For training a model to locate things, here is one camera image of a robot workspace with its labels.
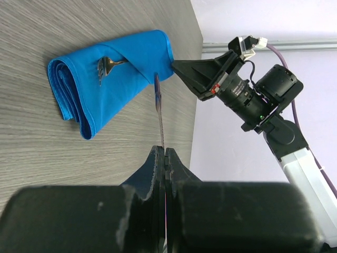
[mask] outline wood grain surface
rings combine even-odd
[[[153,29],[169,35],[176,59],[200,59],[190,0],[0,1],[0,213],[24,186],[119,184],[160,145],[152,86],[86,141],[62,120],[46,76],[56,56]],[[161,86],[165,144],[188,167],[196,97],[176,75]]]

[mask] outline blue napkin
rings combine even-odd
[[[113,67],[99,85],[97,64],[108,56],[129,62]],[[92,139],[104,125],[148,84],[173,71],[170,40],[159,30],[98,43],[49,62],[48,78],[64,120],[80,123],[83,138]]]

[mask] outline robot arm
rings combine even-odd
[[[254,47],[267,46],[265,38],[237,37],[229,51],[211,60],[174,61],[174,72],[201,100],[217,96],[243,121],[246,131],[263,132],[265,140],[291,184],[306,197],[325,241],[337,247],[337,196],[315,163],[300,129],[280,113],[302,91],[303,83],[287,68],[273,66],[256,84],[238,76]]]

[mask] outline horizontal bar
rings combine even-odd
[[[308,50],[337,50],[337,38],[324,40],[298,40],[298,41],[268,41],[279,51],[308,51]],[[254,49],[255,51],[268,51],[268,48]],[[202,52],[225,53],[228,43],[204,43]]]

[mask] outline folded blue cloth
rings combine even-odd
[[[115,66],[99,85],[97,64],[108,56],[129,62]],[[155,73],[161,81],[173,71],[170,40],[159,30],[102,42],[49,62],[48,78],[64,120],[80,123],[83,138],[93,138],[148,84]]]

